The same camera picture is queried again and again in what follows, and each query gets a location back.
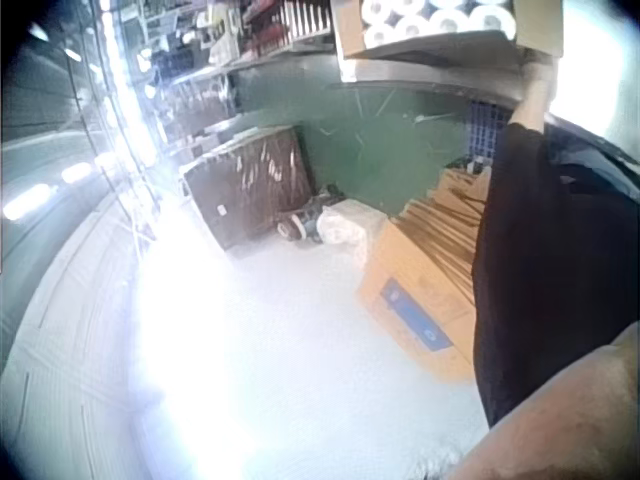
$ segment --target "paper towel roll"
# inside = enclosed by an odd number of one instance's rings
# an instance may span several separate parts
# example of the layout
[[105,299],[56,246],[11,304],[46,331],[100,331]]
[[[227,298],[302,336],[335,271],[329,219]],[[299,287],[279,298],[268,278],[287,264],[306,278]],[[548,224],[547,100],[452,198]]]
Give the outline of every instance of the paper towel roll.
[[391,0],[364,0],[360,15],[369,25],[384,23],[391,16]]
[[364,44],[367,48],[375,48],[380,45],[395,42],[396,33],[391,25],[381,23],[379,25],[371,25],[364,32]]
[[429,35],[431,29],[429,27],[429,20],[420,15],[410,15],[403,17],[396,24],[396,38],[398,40],[405,40],[407,38],[422,37]]
[[431,0],[429,3],[437,8],[458,8],[467,3],[467,0]]
[[420,13],[425,3],[426,0],[391,0],[391,8],[398,15],[406,17]]
[[516,20],[511,13],[495,5],[476,7],[469,16],[471,30],[502,30],[509,40],[516,36]]
[[459,33],[469,30],[469,17],[460,10],[438,10],[429,19],[432,33]]

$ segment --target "black sleeve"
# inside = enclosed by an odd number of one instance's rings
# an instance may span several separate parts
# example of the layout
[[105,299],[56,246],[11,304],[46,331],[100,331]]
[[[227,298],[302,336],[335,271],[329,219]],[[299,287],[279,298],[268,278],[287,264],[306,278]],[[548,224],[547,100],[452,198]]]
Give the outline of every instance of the black sleeve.
[[503,132],[473,266],[474,365],[491,426],[634,321],[637,213],[620,196],[572,195],[540,133]]

